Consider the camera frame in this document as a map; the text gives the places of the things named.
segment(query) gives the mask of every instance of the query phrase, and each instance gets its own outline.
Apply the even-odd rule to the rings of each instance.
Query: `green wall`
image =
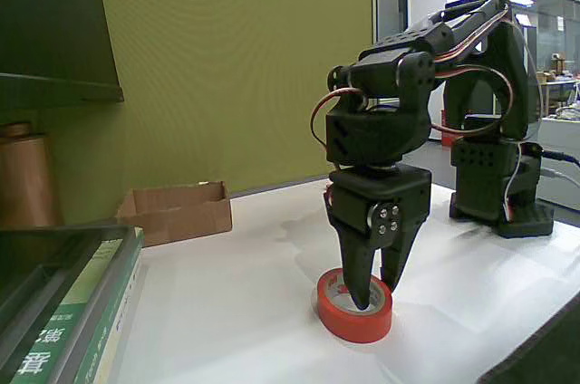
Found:
[[[38,115],[68,223],[111,216],[131,187],[327,170],[310,111],[371,42],[371,0],[103,1],[126,101]]]

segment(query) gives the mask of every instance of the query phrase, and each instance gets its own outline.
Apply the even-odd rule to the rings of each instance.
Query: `brown canister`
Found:
[[[30,123],[0,128],[0,228],[58,226],[63,216],[46,137]]]

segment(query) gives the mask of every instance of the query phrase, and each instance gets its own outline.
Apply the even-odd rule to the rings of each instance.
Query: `cardboard box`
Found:
[[[144,246],[232,229],[231,206],[223,182],[133,189],[123,199],[116,218],[121,224],[143,227]]]

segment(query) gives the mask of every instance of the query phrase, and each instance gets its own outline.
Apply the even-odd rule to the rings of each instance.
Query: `white table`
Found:
[[[580,158],[580,121],[542,119],[538,142],[546,150],[563,151]],[[542,159],[542,167],[555,169],[580,181],[580,168],[569,162]],[[554,178],[541,178],[537,196],[560,206],[580,210],[580,189],[569,182]]]
[[[562,89],[565,85],[576,85],[580,83],[579,80],[571,79],[567,81],[553,81],[553,82],[542,82],[540,83],[540,87],[545,87],[544,89],[544,116],[547,116],[550,113],[550,88],[551,87],[559,87]]]
[[[340,266],[324,186],[234,199],[233,232],[144,250],[111,382],[464,384],[580,290],[579,229],[502,239],[449,220],[451,191],[434,186],[391,332],[342,341],[314,312],[318,278]]]

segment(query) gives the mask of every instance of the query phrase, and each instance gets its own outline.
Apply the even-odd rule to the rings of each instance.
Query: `tape roll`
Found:
[[[318,280],[318,316],[334,335],[355,343],[379,341],[391,329],[392,296],[378,278],[371,277],[370,305],[360,311],[344,285],[343,269],[336,268]]]

